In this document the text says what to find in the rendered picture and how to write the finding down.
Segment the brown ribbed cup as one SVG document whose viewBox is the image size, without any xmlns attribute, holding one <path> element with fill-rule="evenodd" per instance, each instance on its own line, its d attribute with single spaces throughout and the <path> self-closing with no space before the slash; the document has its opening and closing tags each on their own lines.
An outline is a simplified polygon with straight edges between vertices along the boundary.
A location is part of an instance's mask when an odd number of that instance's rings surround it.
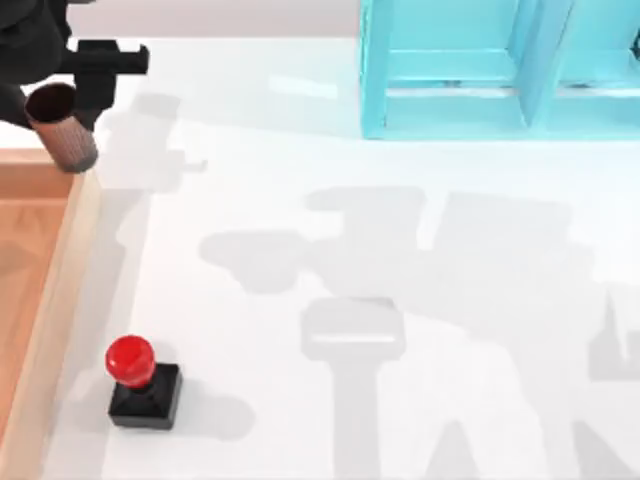
<svg viewBox="0 0 640 480">
<path fill-rule="evenodd" d="M 35 89 L 24 106 L 30 126 L 57 167 L 66 173 L 90 170 L 98 159 L 93 134 L 76 115 L 76 89 L 50 83 Z"/>
</svg>

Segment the shallow salmon-coloured box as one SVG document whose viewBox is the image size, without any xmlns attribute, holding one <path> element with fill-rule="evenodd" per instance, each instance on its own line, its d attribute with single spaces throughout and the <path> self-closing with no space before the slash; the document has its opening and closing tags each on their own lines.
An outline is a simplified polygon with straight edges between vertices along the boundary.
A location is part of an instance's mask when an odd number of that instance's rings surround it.
<svg viewBox="0 0 640 480">
<path fill-rule="evenodd" d="M 95 236 L 94 173 L 0 149 L 0 480 L 38 480 Z"/>
</svg>

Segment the red and black stamp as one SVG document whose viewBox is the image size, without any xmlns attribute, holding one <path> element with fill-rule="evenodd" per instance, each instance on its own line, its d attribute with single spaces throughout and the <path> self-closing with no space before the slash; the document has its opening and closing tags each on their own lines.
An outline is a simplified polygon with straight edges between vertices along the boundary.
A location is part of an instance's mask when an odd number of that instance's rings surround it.
<svg viewBox="0 0 640 480">
<path fill-rule="evenodd" d="M 114 380 L 108 407 L 114 425 L 162 431 L 173 428 L 183 380 L 178 364 L 157 361 L 148 340 L 125 335 L 107 348 L 105 367 Z"/>
</svg>

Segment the light blue rack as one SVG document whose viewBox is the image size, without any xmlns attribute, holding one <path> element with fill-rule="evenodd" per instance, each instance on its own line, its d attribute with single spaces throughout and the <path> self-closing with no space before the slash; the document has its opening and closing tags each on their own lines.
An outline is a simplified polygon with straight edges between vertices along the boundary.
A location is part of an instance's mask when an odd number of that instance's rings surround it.
<svg viewBox="0 0 640 480">
<path fill-rule="evenodd" d="M 640 139 L 640 0 L 360 0 L 369 139 Z"/>
</svg>

